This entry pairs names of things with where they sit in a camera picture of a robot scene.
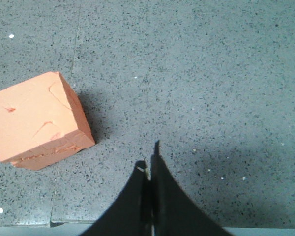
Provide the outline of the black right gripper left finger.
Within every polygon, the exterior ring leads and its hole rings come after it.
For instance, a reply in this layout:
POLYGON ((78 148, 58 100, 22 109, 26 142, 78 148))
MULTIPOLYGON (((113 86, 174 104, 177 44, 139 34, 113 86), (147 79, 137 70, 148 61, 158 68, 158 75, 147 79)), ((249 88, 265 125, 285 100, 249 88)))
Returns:
POLYGON ((82 236, 150 236, 152 205, 146 163, 137 161, 116 200, 82 236))

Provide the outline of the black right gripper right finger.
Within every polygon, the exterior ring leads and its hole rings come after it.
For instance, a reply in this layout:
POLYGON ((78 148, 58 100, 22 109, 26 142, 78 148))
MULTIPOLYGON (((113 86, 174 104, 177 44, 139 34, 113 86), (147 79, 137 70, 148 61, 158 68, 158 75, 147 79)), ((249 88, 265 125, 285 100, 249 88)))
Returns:
POLYGON ((230 236, 185 194, 160 155, 157 141, 151 157, 153 223, 156 236, 230 236))

